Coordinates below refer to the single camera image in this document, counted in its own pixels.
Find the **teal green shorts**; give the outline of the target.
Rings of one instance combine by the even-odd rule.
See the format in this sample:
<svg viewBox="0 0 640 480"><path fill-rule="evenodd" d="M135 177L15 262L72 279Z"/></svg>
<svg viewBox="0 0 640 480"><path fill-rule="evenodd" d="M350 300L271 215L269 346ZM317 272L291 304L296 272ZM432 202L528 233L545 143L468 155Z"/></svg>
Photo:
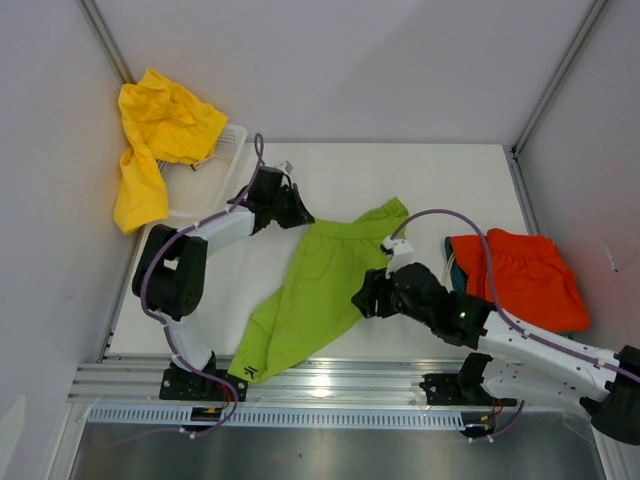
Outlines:
<svg viewBox="0 0 640 480"><path fill-rule="evenodd" d="M444 239L444 252L447 263L442 282L449 282L451 288L457 293L465 293L468 285L468 275L457 263L451 237Z"/></svg>

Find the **lime green shorts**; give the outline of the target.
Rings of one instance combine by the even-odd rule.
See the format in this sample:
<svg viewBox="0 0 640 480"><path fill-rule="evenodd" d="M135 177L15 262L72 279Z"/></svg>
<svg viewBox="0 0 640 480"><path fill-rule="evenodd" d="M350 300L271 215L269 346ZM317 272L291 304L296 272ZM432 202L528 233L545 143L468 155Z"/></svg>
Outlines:
<svg viewBox="0 0 640 480"><path fill-rule="evenodd" d="M249 316L228 373L263 382L348 332L362 319L352 296L367 271L386 266L380 245L408 216L407 207L393 197L350 223L315 220L283 284Z"/></svg>

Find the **orange shorts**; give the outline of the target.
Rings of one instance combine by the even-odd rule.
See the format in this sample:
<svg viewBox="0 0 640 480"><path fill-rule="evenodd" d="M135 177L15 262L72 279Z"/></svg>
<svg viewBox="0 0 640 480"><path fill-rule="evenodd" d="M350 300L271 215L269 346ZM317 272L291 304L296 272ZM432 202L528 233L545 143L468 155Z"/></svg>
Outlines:
<svg viewBox="0 0 640 480"><path fill-rule="evenodd" d="M465 293L491 301L481 238L451 238L457 263L468 275ZM493 228L487 232L486 241L498 299L505 310L555 333L576 333L590 327L575 276L551 239Z"/></svg>

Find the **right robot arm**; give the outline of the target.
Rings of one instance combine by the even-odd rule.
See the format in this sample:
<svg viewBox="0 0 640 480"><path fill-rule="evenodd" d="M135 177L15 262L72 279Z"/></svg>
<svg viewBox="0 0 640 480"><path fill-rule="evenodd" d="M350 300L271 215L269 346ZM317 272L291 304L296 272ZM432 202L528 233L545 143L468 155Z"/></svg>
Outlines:
<svg viewBox="0 0 640 480"><path fill-rule="evenodd" d="M639 443L639 351L580 344L479 297L447 290L420 263L366 272L353 304L366 318L402 314L453 346L472 349L456 380L468 403L485 397L563 408L600 433Z"/></svg>

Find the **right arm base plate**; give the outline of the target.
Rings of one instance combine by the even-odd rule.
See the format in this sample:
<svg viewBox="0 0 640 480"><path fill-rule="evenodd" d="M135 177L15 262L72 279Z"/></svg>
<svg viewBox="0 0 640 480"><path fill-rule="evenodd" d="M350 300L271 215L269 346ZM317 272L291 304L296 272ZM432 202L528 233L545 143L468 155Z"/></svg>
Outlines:
<svg viewBox="0 0 640 480"><path fill-rule="evenodd" d="M514 407L518 404L514 398L493 397L481 388L478 380L453 373L425 374L418 386L425 393L427 404L432 406Z"/></svg>

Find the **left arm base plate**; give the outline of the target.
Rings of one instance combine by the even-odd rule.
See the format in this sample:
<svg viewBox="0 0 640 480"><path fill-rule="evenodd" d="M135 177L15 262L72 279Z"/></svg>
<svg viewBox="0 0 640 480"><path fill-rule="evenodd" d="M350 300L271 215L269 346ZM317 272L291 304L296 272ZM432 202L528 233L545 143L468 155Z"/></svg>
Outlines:
<svg viewBox="0 0 640 480"><path fill-rule="evenodd" d="M237 392L238 401L244 402L247 396L248 383L230 375L227 370L216 369L210 373L229 383ZM159 390L159 398L167 401L232 401L233 395L228 387L205 379L193 372L186 371L170 364L163 373L163 378Z"/></svg>

